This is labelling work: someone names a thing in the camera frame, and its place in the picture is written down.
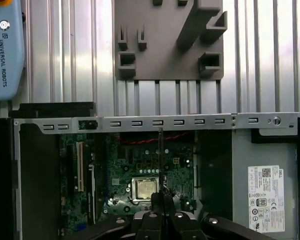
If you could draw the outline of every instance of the cable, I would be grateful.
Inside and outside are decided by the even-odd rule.
[[[178,139],[184,135],[188,134],[187,132],[175,135],[175,136],[167,136],[166,138],[164,138],[164,140],[168,141],[168,140],[175,140]],[[151,139],[147,139],[147,140],[140,140],[140,141],[125,141],[122,140],[121,138],[118,138],[118,140],[120,142],[122,142],[123,144],[129,144],[129,145],[140,145],[140,144],[149,144],[155,141],[159,141],[158,138],[151,138]]]

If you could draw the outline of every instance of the yellow button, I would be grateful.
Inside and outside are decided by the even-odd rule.
[[[0,0],[0,7],[6,7],[12,3],[13,0]]]

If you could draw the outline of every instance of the pci slot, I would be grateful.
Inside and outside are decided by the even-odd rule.
[[[76,143],[78,192],[84,191],[84,143]]]
[[[96,223],[96,179],[95,179],[95,165],[89,164],[89,174],[90,174],[90,191],[88,194],[88,212],[92,218],[93,224]]]

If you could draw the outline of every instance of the metal wall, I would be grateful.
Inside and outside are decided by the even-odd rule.
[[[99,116],[300,112],[300,0],[223,0],[217,82],[114,80],[113,0],[21,1],[26,69],[0,117],[19,103],[82,101]]]

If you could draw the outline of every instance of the white label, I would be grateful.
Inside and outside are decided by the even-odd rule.
[[[249,228],[259,233],[285,231],[284,170],[276,166],[248,168]]]

